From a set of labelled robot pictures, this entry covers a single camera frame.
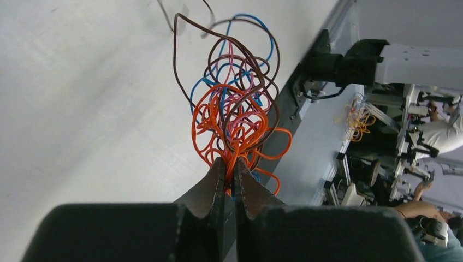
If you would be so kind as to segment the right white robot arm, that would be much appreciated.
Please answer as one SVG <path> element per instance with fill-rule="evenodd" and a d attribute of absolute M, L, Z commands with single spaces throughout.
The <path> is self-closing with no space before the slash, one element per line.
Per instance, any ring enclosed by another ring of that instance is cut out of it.
<path fill-rule="evenodd" d="M 390 43 L 383 39 L 357 41 L 346 52 L 311 52 L 301 64 L 302 82 L 332 82 L 339 91 L 315 95 L 301 90 L 310 100 L 339 96 L 351 84 L 420 84 L 456 87 L 462 83 L 462 49 L 420 47 Z"/>

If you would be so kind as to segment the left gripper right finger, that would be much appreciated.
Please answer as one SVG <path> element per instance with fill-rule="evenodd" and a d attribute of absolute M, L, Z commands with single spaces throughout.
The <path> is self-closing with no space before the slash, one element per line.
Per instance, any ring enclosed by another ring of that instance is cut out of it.
<path fill-rule="evenodd" d="M 239 261 L 423 261 L 399 214 L 383 207 L 292 206 L 234 166 Z"/>

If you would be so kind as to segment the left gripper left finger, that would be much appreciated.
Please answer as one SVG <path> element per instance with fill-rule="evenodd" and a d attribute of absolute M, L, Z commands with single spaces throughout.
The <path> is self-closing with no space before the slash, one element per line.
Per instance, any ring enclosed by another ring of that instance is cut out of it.
<path fill-rule="evenodd" d="M 173 203 L 80 203 L 52 209 L 23 261 L 222 261 L 225 163 Z"/>

